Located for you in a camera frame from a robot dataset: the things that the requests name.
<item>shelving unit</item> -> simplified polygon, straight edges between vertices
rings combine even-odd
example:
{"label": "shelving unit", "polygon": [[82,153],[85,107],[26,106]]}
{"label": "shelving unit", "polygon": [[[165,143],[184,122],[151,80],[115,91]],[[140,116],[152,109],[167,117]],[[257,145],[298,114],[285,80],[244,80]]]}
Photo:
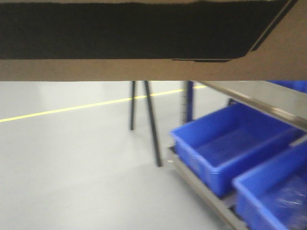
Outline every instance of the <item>shelving unit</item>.
{"label": "shelving unit", "polygon": [[[307,131],[307,93],[297,92],[267,81],[201,81],[201,83],[229,95],[236,101]],[[186,85],[184,93],[192,95],[192,87],[188,87],[188,84]],[[183,104],[186,111],[185,116],[192,117],[189,100],[185,100]],[[169,158],[179,175],[226,224],[235,230],[249,229],[233,212],[236,205],[235,194],[226,196],[223,199],[218,198],[181,161],[174,148],[170,148],[169,152]]]}
{"label": "shelving unit", "polygon": [[307,131],[307,93],[263,80],[201,81],[201,83]]}

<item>blue plastic bin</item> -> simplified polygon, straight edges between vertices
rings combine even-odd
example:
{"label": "blue plastic bin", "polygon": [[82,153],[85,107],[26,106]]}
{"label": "blue plastic bin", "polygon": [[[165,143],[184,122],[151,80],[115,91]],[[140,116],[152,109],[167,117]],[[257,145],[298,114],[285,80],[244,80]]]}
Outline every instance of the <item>blue plastic bin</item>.
{"label": "blue plastic bin", "polygon": [[271,80],[274,84],[278,84],[293,90],[307,93],[307,81],[306,80]]}
{"label": "blue plastic bin", "polygon": [[307,229],[307,142],[234,180],[236,212],[252,230]]}
{"label": "blue plastic bin", "polygon": [[288,147],[298,130],[237,103],[171,131],[181,160],[223,196],[232,179]]}

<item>gray floor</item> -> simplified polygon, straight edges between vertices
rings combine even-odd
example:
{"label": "gray floor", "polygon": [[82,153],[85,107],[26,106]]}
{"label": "gray floor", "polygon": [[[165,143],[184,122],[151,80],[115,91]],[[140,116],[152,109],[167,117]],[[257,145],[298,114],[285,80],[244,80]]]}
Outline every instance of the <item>gray floor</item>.
{"label": "gray floor", "polygon": [[[139,95],[143,95],[139,82]],[[129,82],[0,82],[0,119],[129,97]],[[181,82],[152,82],[153,92]],[[226,104],[196,89],[195,116]],[[0,123],[0,230],[225,230],[167,162],[180,93],[153,98],[164,167],[156,168],[145,99]]]}

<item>yellow floor line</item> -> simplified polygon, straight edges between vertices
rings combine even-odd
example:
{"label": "yellow floor line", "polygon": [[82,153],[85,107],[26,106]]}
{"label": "yellow floor line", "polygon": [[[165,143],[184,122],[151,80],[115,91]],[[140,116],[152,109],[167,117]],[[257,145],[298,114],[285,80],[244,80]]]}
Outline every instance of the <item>yellow floor line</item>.
{"label": "yellow floor line", "polygon": [[[206,87],[206,86],[199,85],[199,86],[195,86],[194,89],[201,89],[201,88],[204,88],[204,87]],[[155,96],[167,95],[167,94],[172,94],[172,93],[177,93],[177,92],[182,92],[182,91],[183,91],[182,89],[170,90],[170,91],[165,91],[165,92],[156,92],[156,93],[152,93],[150,95],[152,97],[155,97]],[[142,96],[136,96],[135,97],[135,99],[142,99],[142,98],[146,98],[146,96],[142,95]],[[127,102],[127,101],[130,101],[130,100],[131,100],[131,98],[122,98],[122,99],[117,99],[117,100],[112,100],[112,101],[107,101],[107,102],[84,104],[84,105],[79,105],[79,106],[74,106],[74,107],[69,107],[69,108],[55,109],[55,110],[49,110],[49,111],[40,112],[40,113],[27,114],[27,115],[22,115],[22,116],[15,116],[15,117],[10,117],[10,118],[0,119],[0,122],[14,121],[14,120],[19,120],[19,119],[24,119],[24,118],[34,117],[34,116],[47,115],[47,114],[62,113],[62,112],[66,112],[66,111],[77,110],[77,109],[85,109],[85,108],[90,108],[90,107],[95,107],[95,106],[106,105],[106,104]]]}

